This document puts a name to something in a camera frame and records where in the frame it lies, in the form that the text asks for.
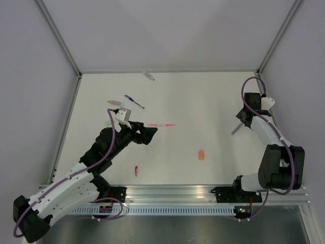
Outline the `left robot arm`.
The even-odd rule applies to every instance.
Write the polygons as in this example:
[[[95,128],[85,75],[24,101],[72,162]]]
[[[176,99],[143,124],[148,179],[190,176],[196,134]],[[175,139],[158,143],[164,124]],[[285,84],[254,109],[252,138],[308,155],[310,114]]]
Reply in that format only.
[[[65,176],[30,197],[20,195],[14,200],[14,231],[21,232],[14,233],[14,237],[36,242],[75,208],[93,201],[106,202],[111,187],[101,174],[130,143],[148,145],[157,130],[140,122],[121,125],[120,131],[102,129],[91,148]]]

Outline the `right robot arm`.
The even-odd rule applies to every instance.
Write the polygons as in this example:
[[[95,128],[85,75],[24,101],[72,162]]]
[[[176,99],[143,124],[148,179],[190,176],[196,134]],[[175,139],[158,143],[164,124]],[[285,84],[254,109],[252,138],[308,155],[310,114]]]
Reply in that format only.
[[[237,176],[233,182],[231,195],[238,202],[266,190],[287,195],[302,185],[305,151],[301,146],[294,146],[276,128],[270,112],[262,109],[263,98],[259,93],[244,93],[243,108],[236,115],[265,146],[258,171]]]

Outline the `blue gel pen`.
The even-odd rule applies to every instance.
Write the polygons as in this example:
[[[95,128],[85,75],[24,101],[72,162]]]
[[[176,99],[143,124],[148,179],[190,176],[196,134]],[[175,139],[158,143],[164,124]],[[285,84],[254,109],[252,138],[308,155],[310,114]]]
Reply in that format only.
[[[128,100],[130,100],[131,102],[135,103],[136,105],[138,105],[140,108],[145,109],[144,106],[142,106],[141,104],[139,104],[138,102],[136,102],[133,98],[131,98],[128,95],[124,95]]]

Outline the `purple grey marker pen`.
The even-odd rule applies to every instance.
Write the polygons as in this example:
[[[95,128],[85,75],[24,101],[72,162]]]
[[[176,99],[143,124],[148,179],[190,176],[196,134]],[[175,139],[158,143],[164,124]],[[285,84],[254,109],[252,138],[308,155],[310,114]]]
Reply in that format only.
[[[241,129],[243,124],[239,124],[232,132],[231,135],[233,136],[239,129]]]

